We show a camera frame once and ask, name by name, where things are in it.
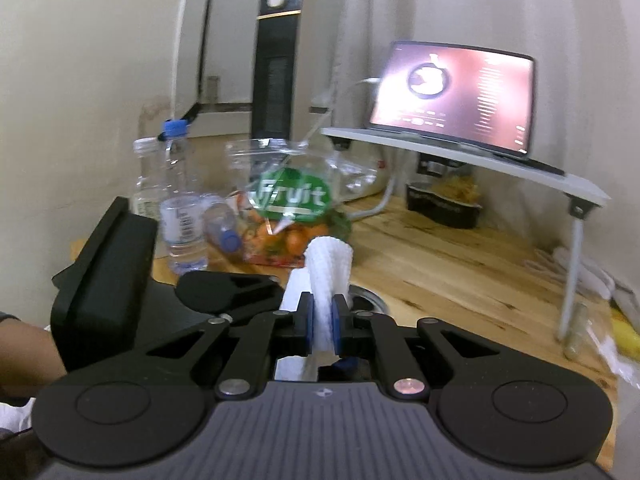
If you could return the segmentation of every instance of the blue bottle cap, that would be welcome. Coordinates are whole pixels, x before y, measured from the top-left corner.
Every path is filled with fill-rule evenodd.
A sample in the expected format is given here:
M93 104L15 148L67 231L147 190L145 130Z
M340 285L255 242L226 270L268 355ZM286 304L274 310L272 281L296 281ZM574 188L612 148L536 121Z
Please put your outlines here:
M242 240L233 229L220 233L220 249L225 253L235 253L242 245Z
M172 137L183 137L187 134L189 121L185 119L164 122L164 136L169 139Z

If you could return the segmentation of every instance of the white laptop stand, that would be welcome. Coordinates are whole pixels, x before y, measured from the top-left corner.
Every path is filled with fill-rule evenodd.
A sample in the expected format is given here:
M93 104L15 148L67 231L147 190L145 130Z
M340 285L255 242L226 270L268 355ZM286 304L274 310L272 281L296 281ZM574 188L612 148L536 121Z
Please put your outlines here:
M557 337L563 340L569 328L574 312L575 287L578 282L578 270L580 268L580 254L582 251L582 223L595 206L604 206L609 196L593 182L572 174L556 175L546 171L524 166L517 162L510 162L504 158L497 158L491 154L479 154L466 152L460 149L447 148L436 144L436 141L426 140L417 134L378 132L375 130L359 130L352 128L323 128L326 136L340 137L342 139L362 140L381 144L392 148L401 148L411 152L428 153L441 156L450 160L458 160L481 168L510 174L525 180L537 182L558 191L562 191L570 199L569 214L574 218L573 237L571 244L570 264L564 288L564 301ZM399 156L398 164L392 168L385 193L380 203L373 209L361 211L351 216L351 219L365 218L382 212L394 192L398 180L398 170L402 166Z

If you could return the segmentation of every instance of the music player interface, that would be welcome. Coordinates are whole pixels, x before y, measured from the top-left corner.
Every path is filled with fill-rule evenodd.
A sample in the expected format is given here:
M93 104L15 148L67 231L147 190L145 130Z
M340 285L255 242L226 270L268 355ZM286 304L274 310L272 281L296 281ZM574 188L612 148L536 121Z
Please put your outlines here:
M394 47L371 123L527 153L533 62L482 50Z

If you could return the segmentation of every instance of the orange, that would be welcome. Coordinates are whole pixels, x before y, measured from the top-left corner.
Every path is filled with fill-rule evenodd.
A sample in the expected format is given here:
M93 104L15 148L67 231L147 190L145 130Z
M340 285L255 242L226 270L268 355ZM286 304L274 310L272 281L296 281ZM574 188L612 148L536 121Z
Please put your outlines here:
M306 244L309 242L308 238L300 230L291 230L287 234L287 251L292 256L302 256L305 253Z
M258 230L255 233L255 237L260 240L261 246L265 248L271 247L278 243L280 240L282 240L282 237L284 235L283 232L279 232L276 235L270 234L271 229L269 229L269 227L269 223L265 222L264 224L260 225L260 227L258 227Z
M249 209L246 215L249 220L257 224L264 221L264 218L262 218L255 209Z
M312 240L313 238L317 238L319 236L328 236L328 235L329 235L329 228L327 227L326 224L312 225L311 227L306 228L306 236L309 238L309 240Z

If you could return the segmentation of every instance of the cable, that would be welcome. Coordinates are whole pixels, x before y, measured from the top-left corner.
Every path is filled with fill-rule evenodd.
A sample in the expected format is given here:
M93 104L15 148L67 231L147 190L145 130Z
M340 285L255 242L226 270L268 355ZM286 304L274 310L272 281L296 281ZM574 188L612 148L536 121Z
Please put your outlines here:
M178 91L178 58L180 57L180 39L182 37L182 26L184 25L184 11L187 7L187 0L180 0L178 3L178 15L175 23L174 35L174 58L171 67L171 118L175 119L175 108L177 107Z
M207 41L209 40L209 20L213 0L207 0L204 9L204 22L202 24L202 37L200 38L200 52L198 53L198 102L202 99L202 85L204 83L204 67L207 56Z
M338 102L338 99L340 99L341 97L344 97L345 94L347 94L348 92L350 92L351 90L356 88L356 86L358 86L358 85L361 85L363 83L378 84L379 82L380 82L380 78L379 77L367 77L366 79L361 79L360 81L357 81L357 82L347 86L347 88L345 88L344 91L342 91L342 92L340 92L338 94L338 96L335 98L334 103L327 108L326 112L320 116L320 118L316 121L316 124L314 124L311 127L311 129L305 134L305 136L302 138L300 143L307 142L313 136L313 134L316 133L316 131L318 131L320 129L320 126L322 126L322 123L324 122L324 120L327 117L331 117L331 114L334 113L334 110L335 110L336 104Z

